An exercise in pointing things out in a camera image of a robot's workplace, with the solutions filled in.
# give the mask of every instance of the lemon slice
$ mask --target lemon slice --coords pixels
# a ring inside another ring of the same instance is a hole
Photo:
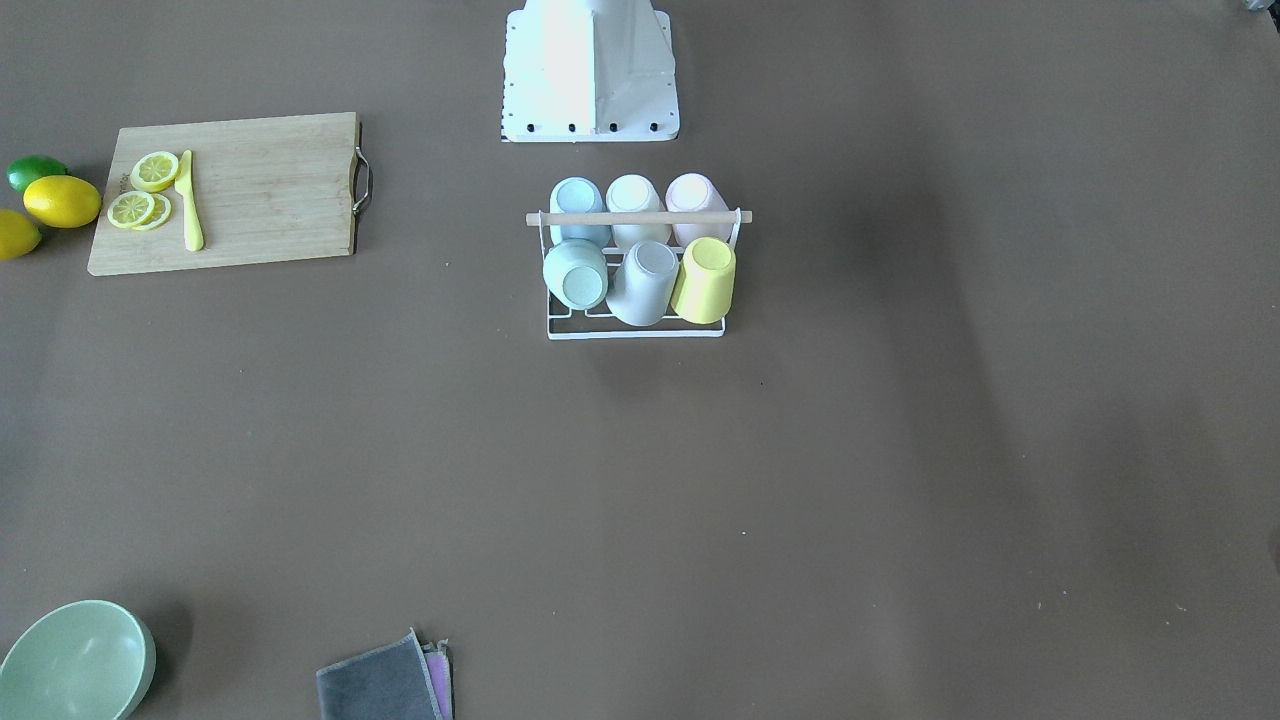
[[[169,219],[173,214],[173,202],[169,201],[164,195],[151,193],[151,197],[156,200],[156,209],[151,213],[151,217],[146,219],[141,225],[133,225],[136,231],[151,231],[159,228]]]
[[[178,156],[173,152],[150,152],[133,165],[129,182],[146,192],[160,192],[178,177]]]
[[[131,190],[111,201],[106,219],[118,228],[136,228],[151,219],[156,211],[156,196],[141,190]]]

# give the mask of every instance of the yellow cup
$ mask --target yellow cup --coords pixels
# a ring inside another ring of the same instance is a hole
[[[690,242],[671,291],[671,309],[690,323],[719,320],[733,300],[736,270],[737,258],[723,240],[700,237]]]

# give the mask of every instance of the cutting board handle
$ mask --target cutting board handle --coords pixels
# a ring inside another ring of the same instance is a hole
[[[374,169],[369,167],[369,160],[365,159],[365,154],[360,151],[360,146],[356,146],[356,179],[352,187],[360,186],[360,168],[365,169],[365,193],[356,199],[356,204],[351,206],[351,214],[360,217],[365,211],[365,206],[374,197]]]

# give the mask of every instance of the mint green bowl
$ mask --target mint green bowl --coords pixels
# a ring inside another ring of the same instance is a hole
[[[0,665],[0,720],[122,720],[156,667],[151,632],[105,600],[45,615]]]

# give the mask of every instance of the cup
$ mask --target cup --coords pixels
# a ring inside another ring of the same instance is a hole
[[[590,310],[604,300],[609,288],[604,252],[590,241],[566,240],[543,259],[543,281],[566,307]]]
[[[700,213],[704,210],[728,210],[724,199],[716,191],[716,186],[705,176],[698,173],[685,173],[671,181],[667,186],[667,210],[672,213]],[[675,224],[671,229],[676,233],[676,242],[681,247],[689,247],[691,242],[700,237],[718,237],[728,241],[733,232],[733,223],[728,224]]]
[[[690,323],[707,324],[728,314],[733,300],[737,258],[718,237],[700,237],[689,243],[680,263],[671,307]]]
[[[657,323],[667,314],[678,269],[676,251],[666,242],[643,240],[632,245],[604,296],[609,311],[628,325]]]
[[[564,178],[552,188],[552,213],[603,213],[600,188],[586,178]],[[552,225],[552,245],[566,240],[588,240],[596,247],[609,243],[609,225]]]
[[[609,183],[604,192],[604,204],[611,213],[662,211],[662,199],[653,183],[644,176],[622,176]],[[671,238],[671,225],[612,225],[613,245],[626,252],[634,245],[644,241],[667,245]]]

